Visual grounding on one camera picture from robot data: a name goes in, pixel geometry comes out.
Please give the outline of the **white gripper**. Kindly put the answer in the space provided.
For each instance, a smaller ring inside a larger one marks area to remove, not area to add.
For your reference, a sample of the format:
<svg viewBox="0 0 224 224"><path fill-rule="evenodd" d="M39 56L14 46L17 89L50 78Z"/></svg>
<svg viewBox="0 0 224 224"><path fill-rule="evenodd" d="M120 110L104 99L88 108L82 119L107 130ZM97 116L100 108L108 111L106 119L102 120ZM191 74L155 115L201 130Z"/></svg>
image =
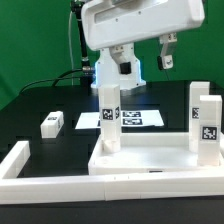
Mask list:
<svg viewBox="0 0 224 224"><path fill-rule="evenodd" d="M172 32L200 27L205 13L202 0L91 0L84 4L81 18L89 48L110 47L119 73L130 74L123 44L160 36L158 67L171 69L177 45L177 34Z"/></svg>

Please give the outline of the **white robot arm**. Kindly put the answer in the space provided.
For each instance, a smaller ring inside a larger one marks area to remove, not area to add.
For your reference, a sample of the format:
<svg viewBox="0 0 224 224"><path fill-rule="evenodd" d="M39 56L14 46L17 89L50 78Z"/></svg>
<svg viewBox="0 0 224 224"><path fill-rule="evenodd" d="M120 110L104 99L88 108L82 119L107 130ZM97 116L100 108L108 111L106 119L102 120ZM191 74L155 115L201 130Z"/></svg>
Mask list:
<svg viewBox="0 0 224 224"><path fill-rule="evenodd" d="M100 52L91 87L117 84L127 93L144 86L134 44L157 38L159 68L170 69L177 33L200 27L204 18L202 0L89 0L81 9L84 36Z"/></svg>

